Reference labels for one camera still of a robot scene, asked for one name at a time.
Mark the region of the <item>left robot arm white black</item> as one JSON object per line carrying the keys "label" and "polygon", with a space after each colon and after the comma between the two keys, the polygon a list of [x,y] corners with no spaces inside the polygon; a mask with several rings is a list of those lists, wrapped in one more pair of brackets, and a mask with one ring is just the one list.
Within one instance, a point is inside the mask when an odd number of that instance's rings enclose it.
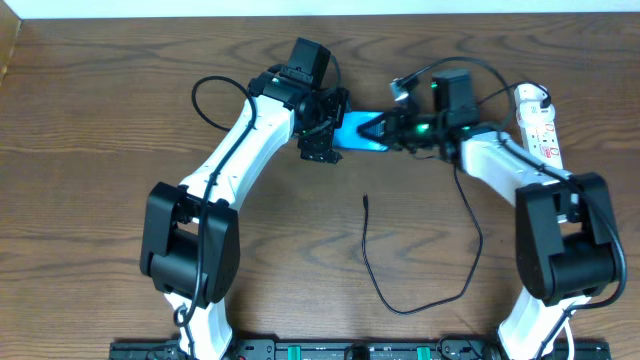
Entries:
{"label": "left robot arm white black", "polygon": [[336,62],[326,47],[299,38],[287,63],[247,86],[223,77],[245,98],[235,124],[179,185],[159,182],[149,193],[140,271],[172,306],[181,358],[221,359],[231,344],[224,298],[240,264],[239,211],[270,159],[295,139],[304,160],[341,160],[333,140],[349,92],[322,85]]}

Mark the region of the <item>blue Galaxy smartphone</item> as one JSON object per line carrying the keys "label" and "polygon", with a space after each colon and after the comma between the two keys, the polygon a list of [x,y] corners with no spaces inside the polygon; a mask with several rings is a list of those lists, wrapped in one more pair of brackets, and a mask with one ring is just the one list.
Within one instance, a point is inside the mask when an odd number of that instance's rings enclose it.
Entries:
{"label": "blue Galaxy smartphone", "polygon": [[381,112],[368,111],[352,111],[346,113],[340,128],[334,131],[333,147],[338,149],[354,150],[354,151],[370,151],[370,152],[386,152],[389,150],[387,146],[361,137],[357,128],[373,120]]}

